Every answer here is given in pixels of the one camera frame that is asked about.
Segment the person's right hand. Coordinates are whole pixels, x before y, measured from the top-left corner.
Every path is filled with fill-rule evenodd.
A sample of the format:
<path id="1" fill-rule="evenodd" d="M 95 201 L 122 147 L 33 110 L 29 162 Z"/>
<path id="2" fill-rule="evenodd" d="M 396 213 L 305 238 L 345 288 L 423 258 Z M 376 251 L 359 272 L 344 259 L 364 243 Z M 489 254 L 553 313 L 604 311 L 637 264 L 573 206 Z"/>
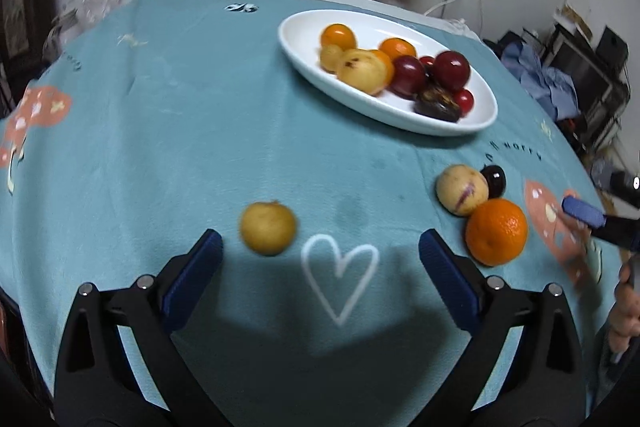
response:
<path id="1" fill-rule="evenodd" d="M 614 291 L 615 303 L 608 314 L 608 345 L 613 353 L 621 355 L 630 340 L 639 336 L 639 295 L 631 286 L 629 263 L 620 268 L 618 284 Z"/>

